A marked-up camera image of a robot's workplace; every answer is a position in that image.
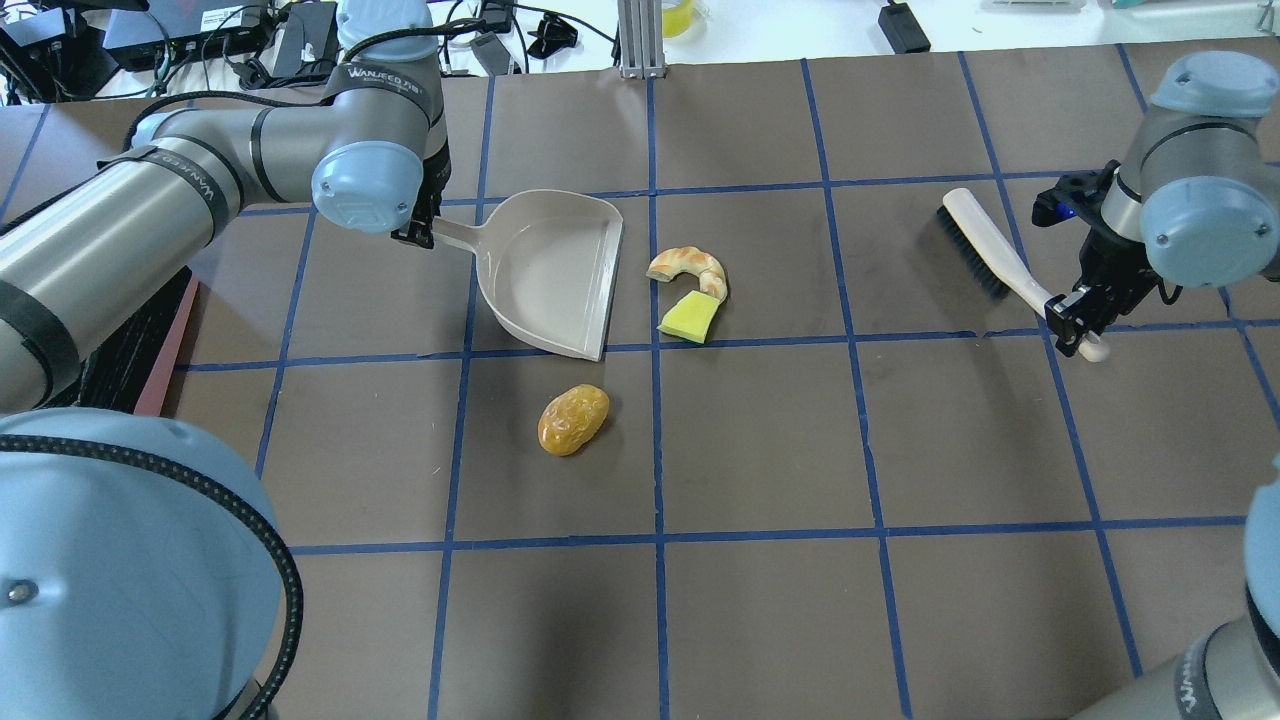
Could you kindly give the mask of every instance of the white label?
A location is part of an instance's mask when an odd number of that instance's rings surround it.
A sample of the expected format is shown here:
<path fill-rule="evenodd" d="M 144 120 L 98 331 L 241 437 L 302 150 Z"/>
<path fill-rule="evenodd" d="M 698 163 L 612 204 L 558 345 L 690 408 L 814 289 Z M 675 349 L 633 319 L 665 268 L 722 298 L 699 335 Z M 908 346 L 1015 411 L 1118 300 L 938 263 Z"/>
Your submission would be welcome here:
<path fill-rule="evenodd" d="M 244 22 L 244 13 L 239 5 L 221 8 L 219 10 L 205 10 L 200 15 L 200 32 L 214 32 L 227 27 L 239 27 Z"/>

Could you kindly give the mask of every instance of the black brush bristles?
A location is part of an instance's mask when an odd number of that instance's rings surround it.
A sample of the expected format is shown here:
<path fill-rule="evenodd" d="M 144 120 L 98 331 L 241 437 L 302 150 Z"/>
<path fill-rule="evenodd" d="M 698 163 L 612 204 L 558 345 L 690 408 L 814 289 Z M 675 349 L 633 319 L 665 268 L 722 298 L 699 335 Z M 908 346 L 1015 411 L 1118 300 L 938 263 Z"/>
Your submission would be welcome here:
<path fill-rule="evenodd" d="M 1005 281 L 996 277 L 996 273 L 991 272 L 987 266 L 987 261 L 978 255 L 978 251 L 969 242 L 969 236 L 960 229 L 956 224 L 955 218 L 951 217 L 951 211 L 946 206 L 938 208 L 938 220 L 942 223 L 942 229 L 947 232 L 947 237 L 960 251 L 964 258 L 965 265 L 969 266 L 969 272 L 973 273 L 974 279 L 982 286 L 982 290 L 991 296 L 992 300 L 1004 300 L 1009 295 L 1009 286 Z"/>

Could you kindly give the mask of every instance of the black dotted cable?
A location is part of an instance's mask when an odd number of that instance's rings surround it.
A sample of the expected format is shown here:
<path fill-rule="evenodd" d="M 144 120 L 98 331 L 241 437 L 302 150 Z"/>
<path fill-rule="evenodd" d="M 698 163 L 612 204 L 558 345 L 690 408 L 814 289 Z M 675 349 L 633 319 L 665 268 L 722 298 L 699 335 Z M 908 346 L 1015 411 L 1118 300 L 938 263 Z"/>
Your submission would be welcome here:
<path fill-rule="evenodd" d="M 280 580 L 284 584 L 284 635 L 280 638 L 280 651 L 275 657 L 271 674 L 262 683 L 262 688 L 241 719 L 255 720 L 266 712 L 268 706 L 271 705 L 271 700 L 280 692 L 280 685 L 284 683 L 284 678 L 288 676 L 289 667 L 297 657 L 298 639 L 302 635 L 302 578 L 298 575 L 298 566 L 293 561 L 293 555 L 289 552 L 288 546 L 284 544 L 284 539 L 280 538 L 280 534 L 275 532 L 275 528 L 271 527 L 261 512 L 209 475 L 193 470 L 182 462 L 175 462 L 168 457 L 150 452 L 142 452 L 132 447 L 70 438 L 0 434 L 0 452 L 63 455 L 67 457 L 115 462 L 116 465 L 145 470 L 182 483 L 212 500 L 219 507 L 230 512 L 248 528 L 271 556 L 275 569 L 280 573 Z"/>

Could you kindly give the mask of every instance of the brush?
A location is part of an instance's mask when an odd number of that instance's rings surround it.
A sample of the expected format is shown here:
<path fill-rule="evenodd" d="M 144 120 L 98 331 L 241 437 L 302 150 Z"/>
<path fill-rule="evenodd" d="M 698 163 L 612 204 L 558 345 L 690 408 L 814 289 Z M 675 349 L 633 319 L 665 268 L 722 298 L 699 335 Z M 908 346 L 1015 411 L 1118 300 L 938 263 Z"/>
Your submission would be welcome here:
<path fill-rule="evenodd" d="M 1036 314 L 1044 316 L 1044 304 L 1052 296 L 1036 282 L 1012 243 L 1000 232 L 969 188 L 959 187 L 943 195 L 938 219 L 987 295 L 1000 300 L 1012 290 Z M 1096 333 L 1088 332 L 1080 342 L 1079 352 L 1091 363 L 1101 363 L 1111 354 L 1111 347 Z"/>

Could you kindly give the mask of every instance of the metal post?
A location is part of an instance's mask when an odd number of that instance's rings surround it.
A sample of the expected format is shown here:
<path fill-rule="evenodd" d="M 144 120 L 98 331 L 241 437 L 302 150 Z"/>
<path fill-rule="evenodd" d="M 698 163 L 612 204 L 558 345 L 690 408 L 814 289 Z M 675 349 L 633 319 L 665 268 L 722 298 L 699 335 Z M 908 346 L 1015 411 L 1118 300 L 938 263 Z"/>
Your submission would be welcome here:
<path fill-rule="evenodd" d="M 618 0 L 618 69 L 623 78 L 667 76 L 660 0 Z"/>

